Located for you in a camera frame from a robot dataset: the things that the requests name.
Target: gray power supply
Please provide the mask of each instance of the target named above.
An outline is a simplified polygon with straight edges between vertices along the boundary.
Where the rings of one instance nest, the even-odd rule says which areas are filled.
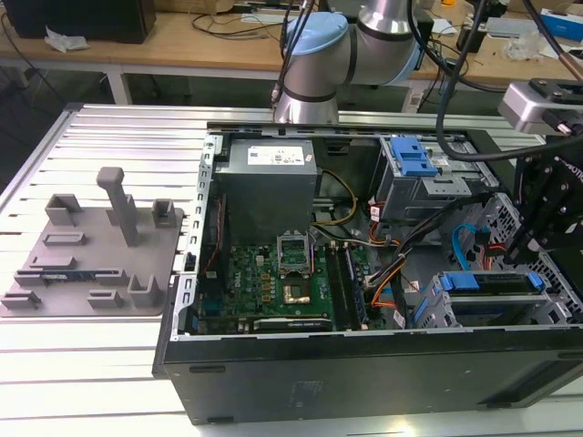
[[[273,244],[288,230],[308,231],[317,178],[310,140],[235,140],[215,172],[233,244]]]

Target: floor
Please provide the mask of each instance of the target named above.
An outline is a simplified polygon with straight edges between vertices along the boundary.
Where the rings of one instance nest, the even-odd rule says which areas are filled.
[[[53,88],[69,102],[113,103],[103,75],[85,72],[42,71]],[[58,117],[63,104],[40,80],[29,81],[27,89],[17,88],[5,71],[0,71],[0,190],[20,169],[43,135]],[[189,96],[188,80],[193,95]],[[186,105],[205,107],[268,107],[271,81],[210,77],[132,75],[129,87],[136,105]],[[338,94],[342,110],[399,112],[405,88],[346,86]],[[500,95],[458,92],[449,111],[452,114],[497,115]],[[434,113],[439,95],[429,97],[421,112]]]

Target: yellow wire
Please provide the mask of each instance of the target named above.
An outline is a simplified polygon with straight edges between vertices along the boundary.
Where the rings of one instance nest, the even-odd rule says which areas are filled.
[[[342,225],[342,224],[346,223],[347,221],[349,221],[356,213],[356,196],[354,195],[354,192],[352,191],[352,189],[344,181],[344,179],[342,179],[336,173],[334,173],[331,170],[324,169],[324,168],[322,169],[322,173],[328,173],[333,178],[335,178],[338,182],[340,182],[343,185],[343,187],[346,188],[346,190],[350,193],[350,197],[353,199],[353,207],[351,208],[348,215],[344,218],[338,218],[336,220],[313,221],[312,224],[313,225],[324,225],[324,226]]]

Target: expansion slot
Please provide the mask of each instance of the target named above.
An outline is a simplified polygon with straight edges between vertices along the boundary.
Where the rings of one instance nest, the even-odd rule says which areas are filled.
[[[353,298],[353,284],[344,251],[345,249],[326,249],[326,268],[332,294],[334,319],[337,330],[359,330],[361,323],[358,321]]]

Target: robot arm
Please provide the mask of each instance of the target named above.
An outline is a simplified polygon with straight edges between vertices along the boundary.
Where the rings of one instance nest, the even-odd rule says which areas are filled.
[[[372,0],[351,26],[339,14],[309,15],[284,76],[275,121],[338,123],[339,85],[406,79],[419,56],[406,7],[405,0]],[[300,25],[295,24],[289,34]]]

